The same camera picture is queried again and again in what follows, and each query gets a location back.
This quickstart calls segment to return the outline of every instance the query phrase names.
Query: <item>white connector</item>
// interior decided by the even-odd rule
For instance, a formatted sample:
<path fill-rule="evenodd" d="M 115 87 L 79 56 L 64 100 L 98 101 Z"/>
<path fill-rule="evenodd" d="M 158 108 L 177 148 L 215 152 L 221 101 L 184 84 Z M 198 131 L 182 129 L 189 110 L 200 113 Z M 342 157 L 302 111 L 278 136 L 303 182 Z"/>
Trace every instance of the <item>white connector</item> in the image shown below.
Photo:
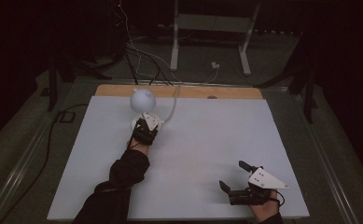
<path fill-rule="evenodd" d="M 212 62 L 211 65 L 213 66 L 214 69 L 219 68 L 218 62 Z"/>

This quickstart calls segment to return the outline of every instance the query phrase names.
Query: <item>black sleeve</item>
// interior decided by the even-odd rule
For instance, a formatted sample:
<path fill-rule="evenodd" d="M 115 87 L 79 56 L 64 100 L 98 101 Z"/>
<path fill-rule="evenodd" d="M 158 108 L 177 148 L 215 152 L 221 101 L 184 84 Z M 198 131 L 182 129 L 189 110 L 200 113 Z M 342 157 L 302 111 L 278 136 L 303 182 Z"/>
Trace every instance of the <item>black sleeve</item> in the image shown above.
<path fill-rule="evenodd" d="M 259 224 L 283 224 L 283 219 L 280 213 L 277 213 L 276 215 L 268 217 L 266 220 L 259 222 Z"/>
<path fill-rule="evenodd" d="M 73 223 L 126 223 L 132 186 L 144 180 L 148 167 L 144 153 L 126 150 L 111 166 L 109 181 L 96 186 Z"/>

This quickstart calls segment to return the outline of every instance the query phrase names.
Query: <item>floor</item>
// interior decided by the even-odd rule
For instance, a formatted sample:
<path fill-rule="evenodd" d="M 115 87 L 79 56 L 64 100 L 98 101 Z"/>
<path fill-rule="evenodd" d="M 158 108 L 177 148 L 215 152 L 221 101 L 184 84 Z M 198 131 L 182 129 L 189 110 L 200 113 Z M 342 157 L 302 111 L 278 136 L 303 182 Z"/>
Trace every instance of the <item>floor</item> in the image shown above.
<path fill-rule="evenodd" d="M 134 68 L 138 67 L 140 84 L 147 84 L 158 71 L 156 64 L 144 59 L 144 52 L 149 52 L 155 55 L 152 57 L 166 75 L 166 78 L 158 77 L 153 84 L 169 84 L 168 79 L 172 84 L 182 85 L 250 87 L 282 73 L 298 43 L 298 37 L 253 33 L 247 49 L 252 69 L 249 77 L 241 73 L 237 41 L 233 39 L 212 41 L 194 34 L 182 38 L 178 70 L 173 73 L 166 65 L 170 62 L 170 37 L 150 39 L 133 36 L 129 43 L 129 48 L 138 49 L 130 50 L 129 55 Z M 139 55 L 143 57 L 141 63 L 138 63 Z M 212 62 L 219 63 L 219 68 L 212 68 Z M 49 221 L 46 216 L 83 120 L 87 108 L 85 104 L 89 103 L 96 88 L 102 83 L 133 84 L 130 67 L 125 61 L 104 71 L 104 75 L 112 77 L 112 80 L 98 80 L 81 71 L 76 72 L 79 75 L 74 83 L 60 85 L 59 102 L 53 112 L 47 111 L 49 99 L 40 96 L 43 88 L 48 86 L 48 72 L 39 76 L 36 93 L 0 132 L 2 223 L 70 223 Z M 291 95 L 286 91 L 292 78 L 261 90 L 271 108 L 311 214 L 306 218 L 287 219 L 285 223 L 363 223 L 362 166 L 320 87 L 314 88 L 317 107 L 312 110 L 314 122 L 309 123 L 301 112 L 303 95 Z M 72 123 L 57 122 L 51 125 L 56 111 L 74 105 L 70 109 L 76 113 Z M 39 178 L 35 184 L 23 195 L 37 176 Z M 13 181 L 12 186 L 7 185 L 8 180 Z M 247 223 L 253 220 L 182 222 Z"/>

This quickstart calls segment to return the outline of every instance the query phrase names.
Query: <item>dark background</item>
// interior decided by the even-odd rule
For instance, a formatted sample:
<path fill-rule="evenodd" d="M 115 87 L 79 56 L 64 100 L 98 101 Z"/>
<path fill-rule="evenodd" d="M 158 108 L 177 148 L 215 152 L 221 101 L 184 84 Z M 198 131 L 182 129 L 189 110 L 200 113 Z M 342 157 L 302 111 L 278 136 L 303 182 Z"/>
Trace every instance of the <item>dark background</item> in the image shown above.
<path fill-rule="evenodd" d="M 124 1 L 124 8 L 135 27 L 156 36 L 158 23 L 166 26 L 173 21 L 173 1 L 146 2 Z M 249 10 L 234 10 L 235 1 L 181 2 L 180 10 L 196 13 L 204 9 L 208 14 L 238 16 Z M 255 28 L 259 33 L 301 35 L 303 56 L 315 70 L 316 84 L 323 88 L 363 164 L 363 1 L 261 4 Z M 107 6 L 105 1 L 88 0 L 0 1 L 0 131 L 35 91 L 35 77 L 48 69 L 54 45 L 87 61 L 117 50 L 101 44 L 110 22 L 104 16 Z"/>

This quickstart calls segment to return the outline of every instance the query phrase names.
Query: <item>hand-mounted device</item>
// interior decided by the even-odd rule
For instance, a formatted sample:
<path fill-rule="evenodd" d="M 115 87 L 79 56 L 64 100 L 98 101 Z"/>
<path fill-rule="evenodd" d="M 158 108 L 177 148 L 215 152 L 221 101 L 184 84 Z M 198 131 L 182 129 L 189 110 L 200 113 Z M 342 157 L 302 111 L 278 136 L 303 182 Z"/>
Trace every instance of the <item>hand-mounted device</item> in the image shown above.
<path fill-rule="evenodd" d="M 230 187 L 221 180 L 219 186 L 230 197 L 231 205 L 258 205 L 270 200 L 271 191 L 274 189 L 288 189 L 288 185 L 266 172 L 262 167 L 250 166 L 244 161 L 239 161 L 239 166 L 252 175 L 248 179 L 248 188 L 230 190 Z"/>

